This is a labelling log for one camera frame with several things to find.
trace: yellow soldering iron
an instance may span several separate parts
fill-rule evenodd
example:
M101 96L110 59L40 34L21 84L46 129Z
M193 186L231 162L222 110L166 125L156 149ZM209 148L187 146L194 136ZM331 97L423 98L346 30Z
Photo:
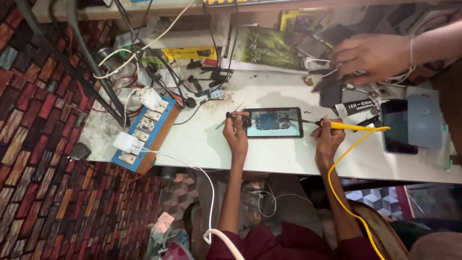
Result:
M314 122L314 121L308 121L308 120L297 120L297 119L292 119L289 118L291 121L297 121L297 122L303 122L303 123L311 123L311 124L316 124L317 126L322 126L322 119ZM339 122L330 122L330 127L333 129L347 129L347 130L355 130L355 131L371 131L375 129L375 127L367 127L367 126L359 126L359 125L352 125L352 124L344 124L344 123L339 123Z

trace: hand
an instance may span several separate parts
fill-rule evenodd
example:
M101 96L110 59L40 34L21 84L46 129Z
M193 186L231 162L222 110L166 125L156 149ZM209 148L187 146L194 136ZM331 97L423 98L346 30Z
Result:
M329 170L334 164L334 155L339 145L345 139L343 129L330 128L330 116L325 116L322 120L322 126L314 130L310 137L317 140L315 161L321 170ZM333 119L334 122L342 123L342 119Z
M247 157L247 149L249 143L244 129L242 128L242 115L249 116L249 112L234 112L237 117L227 118L225 120L225 128L223 136L228 142L231 149L233 162L242 163L244 165Z
M337 45L332 51L330 66L340 64L337 78L355 71L367 73L347 80L355 86L395 76L410 66L409 36L360 34Z

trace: maroon shirt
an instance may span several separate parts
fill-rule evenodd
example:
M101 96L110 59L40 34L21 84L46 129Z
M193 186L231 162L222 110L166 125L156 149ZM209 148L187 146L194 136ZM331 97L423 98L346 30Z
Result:
M249 232L246 238L223 232L246 260L262 259L314 259L314 260L375 260L379 259L366 237L342 240L332 251L327 242L308 228L282 222L282 233L274 236L262 222ZM213 236L207 255L208 260L234 259L226 244Z

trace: box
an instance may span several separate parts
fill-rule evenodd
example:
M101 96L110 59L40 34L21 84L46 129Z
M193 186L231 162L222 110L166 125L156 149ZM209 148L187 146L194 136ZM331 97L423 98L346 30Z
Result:
M214 47L190 47L178 49L162 49L169 60L181 59L217 59Z

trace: brick pattern wallpaper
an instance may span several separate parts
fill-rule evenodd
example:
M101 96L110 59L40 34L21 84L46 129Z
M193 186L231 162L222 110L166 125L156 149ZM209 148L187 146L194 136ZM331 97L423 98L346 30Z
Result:
M66 37L44 28L68 53ZM80 29L91 50L110 46L117 33L111 20ZM75 44L73 52L78 71L99 88ZM142 257L160 179L125 183L114 164L67 160L93 102L14 1L0 0L0 260Z

